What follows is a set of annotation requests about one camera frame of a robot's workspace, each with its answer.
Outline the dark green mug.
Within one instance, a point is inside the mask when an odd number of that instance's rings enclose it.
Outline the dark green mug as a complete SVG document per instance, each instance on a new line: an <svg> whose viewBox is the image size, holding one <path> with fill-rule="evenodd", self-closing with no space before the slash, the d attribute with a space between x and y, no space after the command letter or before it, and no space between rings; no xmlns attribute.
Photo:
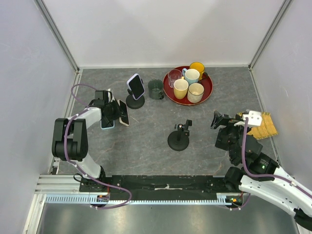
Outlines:
<svg viewBox="0 0 312 234"><path fill-rule="evenodd" d="M159 79L153 79L148 82L149 97L154 100L164 99L164 85Z"/></svg>

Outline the woven bamboo mat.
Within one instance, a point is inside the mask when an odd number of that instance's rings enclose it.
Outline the woven bamboo mat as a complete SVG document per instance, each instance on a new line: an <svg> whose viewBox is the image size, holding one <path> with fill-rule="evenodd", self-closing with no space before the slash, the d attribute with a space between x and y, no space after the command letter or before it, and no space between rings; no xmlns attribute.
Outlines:
<svg viewBox="0 0 312 234"><path fill-rule="evenodd" d="M259 127L252 127L247 134L255 137L257 140L273 137L278 134L275 125L272 121L271 114L268 112L262 113L262 123Z"/></svg>

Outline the red round tray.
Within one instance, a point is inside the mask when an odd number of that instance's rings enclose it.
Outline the red round tray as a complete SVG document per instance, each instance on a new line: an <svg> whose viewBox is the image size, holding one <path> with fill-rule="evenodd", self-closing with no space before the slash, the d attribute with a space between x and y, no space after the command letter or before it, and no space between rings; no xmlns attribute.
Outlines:
<svg viewBox="0 0 312 234"><path fill-rule="evenodd" d="M192 106L192 105L197 105L209 98L213 91L213 82L212 79L209 77L207 73L203 74L203 79L199 82L201 85L204 87L204 93L201 98L201 100L197 103L192 103L187 99L187 96L185 96L183 99L177 99L174 96L174 89L169 86L169 81L168 81L168 73L165 75L163 79L163 85L164 85L164 93L167 95L167 97L172 100L175 103L178 103L180 105L186 105L186 106Z"/></svg>

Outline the cream case phone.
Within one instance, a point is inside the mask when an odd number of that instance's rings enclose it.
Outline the cream case phone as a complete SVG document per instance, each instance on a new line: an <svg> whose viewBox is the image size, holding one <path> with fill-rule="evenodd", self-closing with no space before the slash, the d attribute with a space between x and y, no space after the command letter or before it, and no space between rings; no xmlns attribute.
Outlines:
<svg viewBox="0 0 312 234"><path fill-rule="evenodd" d="M127 105L125 102L123 102L122 100L118 100L117 101L119 106L120 106L120 117L119 117L119 122L125 126L130 126L130 122L129 122L129 116L128 116L128 109L127 109Z"/></svg>

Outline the pale yellow cup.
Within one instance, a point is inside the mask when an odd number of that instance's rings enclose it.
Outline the pale yellow cup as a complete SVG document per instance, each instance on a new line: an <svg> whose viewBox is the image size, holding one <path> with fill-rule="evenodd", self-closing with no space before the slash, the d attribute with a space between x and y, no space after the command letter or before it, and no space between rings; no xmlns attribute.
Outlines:
<svg viewBox="0 0 312 234"><path fill-rule="evenodd" d="M177 99L183 99L188 92L189 84L184 77L177 79L174 82L174 96Z"/></svg>

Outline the blue case phone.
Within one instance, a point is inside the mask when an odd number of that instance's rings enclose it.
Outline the blue case phone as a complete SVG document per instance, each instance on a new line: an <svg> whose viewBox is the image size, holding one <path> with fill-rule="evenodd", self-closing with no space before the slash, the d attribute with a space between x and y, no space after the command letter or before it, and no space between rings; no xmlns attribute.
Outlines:
<svg viewBox="0 0 312 234"><path fill-rule="evenodd" d="M115 127L115 120L109 120L107 117L102 117L100 126L102 130L112 129Z"/></svg>

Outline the purple case phone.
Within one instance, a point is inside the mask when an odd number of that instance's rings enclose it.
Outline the purple case phone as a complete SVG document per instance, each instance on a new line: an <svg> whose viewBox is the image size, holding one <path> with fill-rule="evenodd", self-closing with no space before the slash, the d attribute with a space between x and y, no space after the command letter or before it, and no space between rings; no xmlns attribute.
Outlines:
<svg viewBox="0 0 312 234"><path fill-rule="evenodd" d="M138 100L144 95L145 89L139 74L134 74L130 79L128 79L127 85L134 100Z"/></svg>

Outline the black phone stand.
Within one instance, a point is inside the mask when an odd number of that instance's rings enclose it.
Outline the black phone stand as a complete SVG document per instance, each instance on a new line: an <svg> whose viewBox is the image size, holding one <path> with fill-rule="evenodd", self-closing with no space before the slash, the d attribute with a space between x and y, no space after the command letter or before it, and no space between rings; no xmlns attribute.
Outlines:
<svg viewBox="0 0 312 234"><path fill-rule="evenodd" d="M174 151L183 151L189 145L190 130L193 122L190 119L186 120L185 124L176 124L175 130L168 136L167 143Z"/></svg>
<svg viewBox="0 0 312 234"><path fill-rule="evenodd" d="M141 108L144 103L145 103L145 98L144 96L141 96L139 99L135 100L133 98L133 92L130 89L127 89L128 91L128 96L126 98L126 105L130 109L139 109Z"/></svg>

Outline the orange yellow mug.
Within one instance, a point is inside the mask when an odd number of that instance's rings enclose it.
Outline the orange yellow mug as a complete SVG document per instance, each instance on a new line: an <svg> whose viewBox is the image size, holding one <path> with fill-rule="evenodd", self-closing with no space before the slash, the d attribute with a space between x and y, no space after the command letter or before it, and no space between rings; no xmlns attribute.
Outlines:
<svg viewBox="0 0 312 234"><path fill-rule="evenodd" d="M200 62L193 62L189 66L190 69L195 69L200 73L199 80L202 80L203 74L205 72L205 66Z"/></svg>

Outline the light blue mug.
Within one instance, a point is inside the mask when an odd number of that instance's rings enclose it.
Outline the light blue mug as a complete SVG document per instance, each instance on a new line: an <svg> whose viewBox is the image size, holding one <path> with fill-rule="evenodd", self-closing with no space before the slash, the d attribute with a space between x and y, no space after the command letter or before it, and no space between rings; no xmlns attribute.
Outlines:
<svg viewBox="0 0 312 234"><path fill-rule="evenodd" d="M196 69L182 69L182 75L189 85L199 81L200 73Z"/></svg>

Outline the clear glass cup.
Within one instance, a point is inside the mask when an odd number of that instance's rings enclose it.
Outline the clear glass cup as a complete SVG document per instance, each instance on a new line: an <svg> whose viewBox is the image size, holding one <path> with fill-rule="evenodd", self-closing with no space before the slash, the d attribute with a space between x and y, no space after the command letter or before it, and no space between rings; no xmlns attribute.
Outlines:
<svg viewBox="0 0 312 234"><path fill-rule="evenodd" d="M173 69L168 73L168 84L171 88L174 87L174 82L177 79L180 79L182 77L182 72L178 69Z"/></svg>

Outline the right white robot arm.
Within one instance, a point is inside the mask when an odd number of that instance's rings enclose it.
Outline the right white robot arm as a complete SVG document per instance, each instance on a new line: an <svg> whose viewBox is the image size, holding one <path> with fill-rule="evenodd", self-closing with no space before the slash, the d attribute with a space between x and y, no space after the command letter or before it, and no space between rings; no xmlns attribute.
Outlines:
<svg viewBox="0 0 312 234"><path fill-rule="evenodd" d="M262 152L249 132L264 122L262 112L247 110L234 118L214 112L211 129L218 129L215 146L229 153L232 167L223 186L229 192L255 195L287 212L301 227L312 229L312 192Z"/></svg>

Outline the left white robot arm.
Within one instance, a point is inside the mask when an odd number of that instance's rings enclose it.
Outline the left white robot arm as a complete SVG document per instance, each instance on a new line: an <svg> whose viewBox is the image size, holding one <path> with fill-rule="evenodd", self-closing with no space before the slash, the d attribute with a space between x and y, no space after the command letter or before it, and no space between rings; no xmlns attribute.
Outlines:
<svg viewBox="0 0 312 234"><path fill-rule="evenodd" d="M76 167L97 192L105 190L107 180L103 167L89 154L87 130L96 123L103 130L112 129L121 113L118 102L108 89L95 91L95 98L81 112L55 120L52 155Z"/></svg>

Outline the beige ceramic cup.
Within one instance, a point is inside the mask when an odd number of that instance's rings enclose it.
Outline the beige ceramic cup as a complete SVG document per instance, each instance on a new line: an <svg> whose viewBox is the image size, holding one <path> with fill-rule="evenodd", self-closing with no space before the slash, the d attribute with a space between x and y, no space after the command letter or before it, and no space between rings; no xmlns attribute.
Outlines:
<svg viewBox="0 0 312 234"><path fill-rule="evenodd" d="M204 94L204 87L200 83L192 83L188 88L187 99L191 103L201 101Z"/></svg>

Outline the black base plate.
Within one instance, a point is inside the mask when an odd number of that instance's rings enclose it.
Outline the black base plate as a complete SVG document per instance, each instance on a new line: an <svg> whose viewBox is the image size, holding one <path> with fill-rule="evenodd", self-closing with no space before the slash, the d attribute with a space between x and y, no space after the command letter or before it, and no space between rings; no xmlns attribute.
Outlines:
<svg viewBox="0 0 312 234"><path fill-rule="evenodd" d="M212 175L112 175L104 183L129 190L132 199L214 199L232 192Z"/></svg>

